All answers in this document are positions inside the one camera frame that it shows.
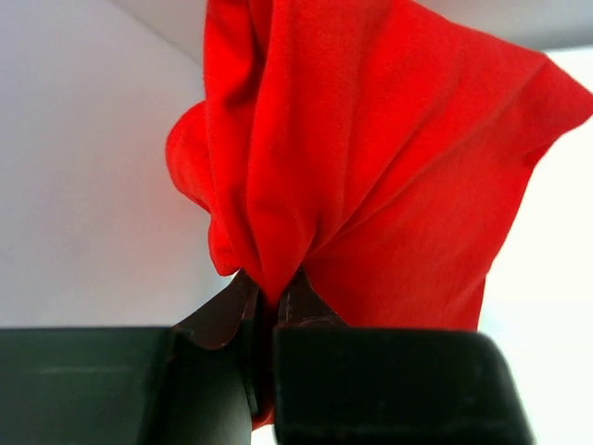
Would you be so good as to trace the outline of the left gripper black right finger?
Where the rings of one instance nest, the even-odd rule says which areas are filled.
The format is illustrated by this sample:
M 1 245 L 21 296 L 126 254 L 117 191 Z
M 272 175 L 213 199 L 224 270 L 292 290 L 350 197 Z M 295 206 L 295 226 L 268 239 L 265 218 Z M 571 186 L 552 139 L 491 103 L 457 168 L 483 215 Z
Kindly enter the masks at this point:
M 497 345 L 479 333 L 348 326 L 298 272 L 273 332 L 281 444 L 531 444 Z

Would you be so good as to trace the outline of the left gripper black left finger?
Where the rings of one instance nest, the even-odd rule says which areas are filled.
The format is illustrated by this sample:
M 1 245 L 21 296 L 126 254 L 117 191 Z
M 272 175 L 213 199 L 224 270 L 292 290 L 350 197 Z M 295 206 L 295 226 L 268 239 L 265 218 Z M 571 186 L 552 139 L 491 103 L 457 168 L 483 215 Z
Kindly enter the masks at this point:
M 172 327 L 5 328 L 5 444 L 247 444 L 258 286 L 239 273 Z

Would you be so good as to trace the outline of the red t-shirt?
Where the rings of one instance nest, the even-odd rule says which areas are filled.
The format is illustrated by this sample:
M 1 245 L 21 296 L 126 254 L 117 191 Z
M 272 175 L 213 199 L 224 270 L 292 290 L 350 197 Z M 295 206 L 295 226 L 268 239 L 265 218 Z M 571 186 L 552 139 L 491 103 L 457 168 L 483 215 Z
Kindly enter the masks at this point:
M 473 331 L 551 146 L 592 94 L 545 54 L 412 1 L 211 1 L 175 186 L 218 273 L 274 308 L 298 269 L 347 323 Z

